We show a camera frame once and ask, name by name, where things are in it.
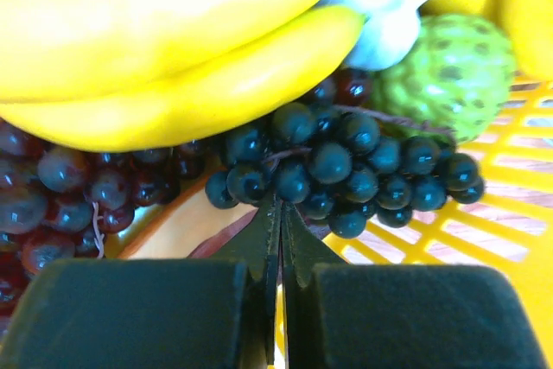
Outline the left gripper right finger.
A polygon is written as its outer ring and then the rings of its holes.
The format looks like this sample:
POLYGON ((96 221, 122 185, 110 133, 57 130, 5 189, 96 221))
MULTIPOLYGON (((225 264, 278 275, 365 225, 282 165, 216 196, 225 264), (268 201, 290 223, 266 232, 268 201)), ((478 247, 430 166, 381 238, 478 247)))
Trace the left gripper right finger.
POLYGON ((351 265, 282 208, 290 368, 545 368, 508 280, 472 265, 351 265))

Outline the dark grape bunch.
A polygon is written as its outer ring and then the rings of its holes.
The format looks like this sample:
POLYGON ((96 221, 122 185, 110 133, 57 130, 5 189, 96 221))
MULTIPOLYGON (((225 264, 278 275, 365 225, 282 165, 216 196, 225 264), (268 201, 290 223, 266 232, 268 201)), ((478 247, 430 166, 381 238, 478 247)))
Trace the dark grape bunch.
POLYGON ((137 220, 143 207, 167 205, 185 181, 203 176, 212 157, 207 197, 234 207, 227 172, 253 171, 248 201, 256 203, 272 173, 302 163, 317 141, 335 132, 346 107, 367 102, 372 76, 343 68, 275 114, 215 137, 131 152, 85 152, 1 125, 1 315, 9 317, 31 279, 54 260, 102 258, 107 240, 137 220))

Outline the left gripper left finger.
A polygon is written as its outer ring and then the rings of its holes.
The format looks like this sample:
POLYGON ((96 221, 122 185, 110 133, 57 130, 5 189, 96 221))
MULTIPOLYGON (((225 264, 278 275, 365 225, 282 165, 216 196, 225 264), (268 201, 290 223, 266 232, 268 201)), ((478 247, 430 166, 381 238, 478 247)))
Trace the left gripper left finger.
POLYGON ((209 258, 67 259, 29 285, 4 368, 265 368, 274 361, 281 204, 209 258))

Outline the black grape bunch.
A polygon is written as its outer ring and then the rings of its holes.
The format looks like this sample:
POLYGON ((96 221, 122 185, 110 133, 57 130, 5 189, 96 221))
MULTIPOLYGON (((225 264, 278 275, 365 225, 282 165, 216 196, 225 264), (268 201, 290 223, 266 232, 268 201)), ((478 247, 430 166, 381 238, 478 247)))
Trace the black grape bunch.
POLYGON ((267 195, 344 238, 370 219, 407 226, 415 213, 479 201, 478 162, 451 130, 348 105, 286 104, 221 138, 223 169, 205 192, 218 209, 256 206, 267 195))

